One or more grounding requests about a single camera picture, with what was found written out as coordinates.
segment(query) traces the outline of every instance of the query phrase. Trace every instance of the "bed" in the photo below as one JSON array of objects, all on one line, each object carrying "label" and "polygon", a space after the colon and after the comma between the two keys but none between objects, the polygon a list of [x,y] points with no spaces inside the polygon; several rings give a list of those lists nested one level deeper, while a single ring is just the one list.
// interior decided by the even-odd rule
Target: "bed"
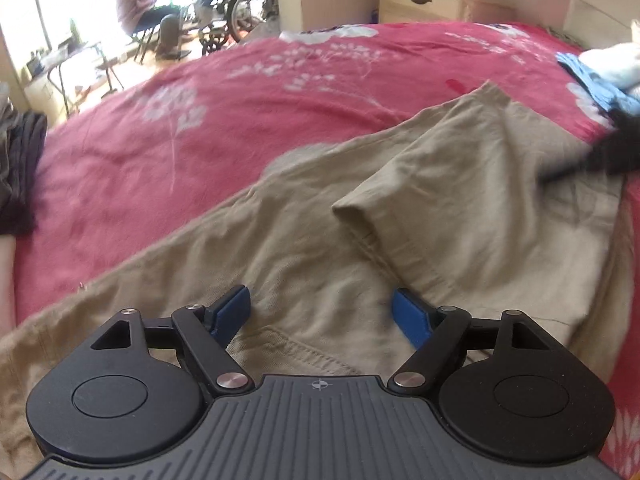
[{"label": "bed", "polygon": [[[47,136],[38,227],[17,245],[17,320],[90,288],[290,150],[383,130],[486,80],[590,142],[608,122],[557,65],[558,51],[573,50],[525,25],[414,23],[285,33],[177,64]],[[638,184],[626,194],[639,225]],[[602,453],[627,478],[640,468],[638,327],[634,304]]]}]

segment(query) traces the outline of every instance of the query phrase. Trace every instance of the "wooden dresser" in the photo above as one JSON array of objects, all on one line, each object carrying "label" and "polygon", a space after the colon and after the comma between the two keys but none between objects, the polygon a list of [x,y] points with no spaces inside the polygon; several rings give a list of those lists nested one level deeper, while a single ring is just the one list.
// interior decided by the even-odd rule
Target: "wooden dresser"
[{"label": "wooden dresser", "polygon": [[512,22],[515,11],[500,0],[380,0],[380,23]]}]

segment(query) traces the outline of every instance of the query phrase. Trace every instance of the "seated person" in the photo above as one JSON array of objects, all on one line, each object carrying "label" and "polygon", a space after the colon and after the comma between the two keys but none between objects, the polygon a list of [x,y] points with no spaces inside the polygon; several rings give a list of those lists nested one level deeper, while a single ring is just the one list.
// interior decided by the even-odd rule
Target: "seated person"
[{"label": "seated person", "polygon": [[154,7],[157,0],[116,0],[118,22],[130,36],[160,25],[156,56],[179,59],[188,51],[175,52],[180,35],[180,7]]}]

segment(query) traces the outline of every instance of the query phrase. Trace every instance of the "cat ear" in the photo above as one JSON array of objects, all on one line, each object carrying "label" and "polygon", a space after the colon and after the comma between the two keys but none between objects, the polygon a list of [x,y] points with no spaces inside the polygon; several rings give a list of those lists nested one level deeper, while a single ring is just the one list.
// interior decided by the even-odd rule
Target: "cat ear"
[{"label": "cat ear", "polygon": [[638,20],[631,20],[631,41],[640,43],[640,22]]}]

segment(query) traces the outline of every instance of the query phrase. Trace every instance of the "crosshair symbol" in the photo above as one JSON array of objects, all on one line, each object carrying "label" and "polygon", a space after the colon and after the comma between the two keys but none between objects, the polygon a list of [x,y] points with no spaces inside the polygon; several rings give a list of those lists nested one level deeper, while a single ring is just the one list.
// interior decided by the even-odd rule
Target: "crosshair symbol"
[{"label": "crosshair symbol", "polygon": [[316,379],[312,383],[309,383],[309,385],[315,388],[316,390],[323,390],[327,386],[331,386],[327,381],[323,381],[322,379]]}]

